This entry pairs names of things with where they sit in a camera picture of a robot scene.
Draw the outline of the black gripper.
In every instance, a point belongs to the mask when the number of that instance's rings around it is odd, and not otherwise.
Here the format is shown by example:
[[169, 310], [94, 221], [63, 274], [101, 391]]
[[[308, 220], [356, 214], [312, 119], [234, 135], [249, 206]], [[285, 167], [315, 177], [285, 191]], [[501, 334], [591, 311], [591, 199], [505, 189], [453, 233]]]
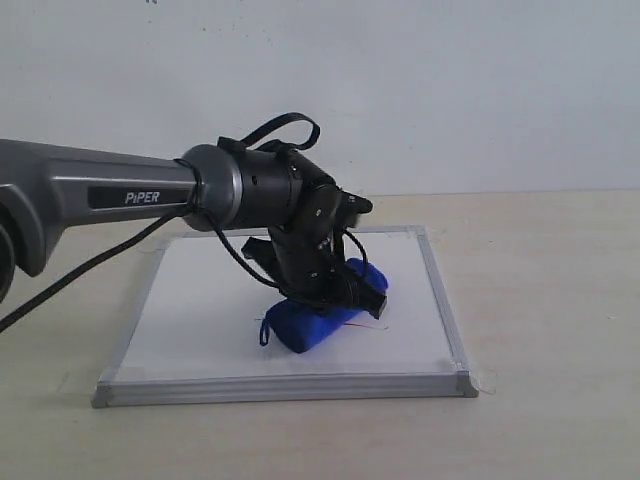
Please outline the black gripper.
[[340, 233], [319, 239], [272, 227], [267, 240], [251, 237], [242, 255], [259, 265], [290, 300], [316, 310], [345, 307], [379, 319], [389, 282], [372, 264], [348, 264]]

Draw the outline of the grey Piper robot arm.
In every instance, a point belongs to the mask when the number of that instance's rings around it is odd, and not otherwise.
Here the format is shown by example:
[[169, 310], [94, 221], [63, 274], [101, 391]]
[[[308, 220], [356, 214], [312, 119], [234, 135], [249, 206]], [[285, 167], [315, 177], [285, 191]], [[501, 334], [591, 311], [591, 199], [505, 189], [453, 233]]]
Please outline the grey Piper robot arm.
[[43, 272], [71, 227], [180, 218], [199, 232], [263, 228], [236, 261], [259, 282], [317, 310], [379, 317], [384, 291], [352, 267], [344, 242], [372, 203], [342, 189], [300, 147], [220, 138], [174, 160], [5, 139], [1, 143], [1, 288]]

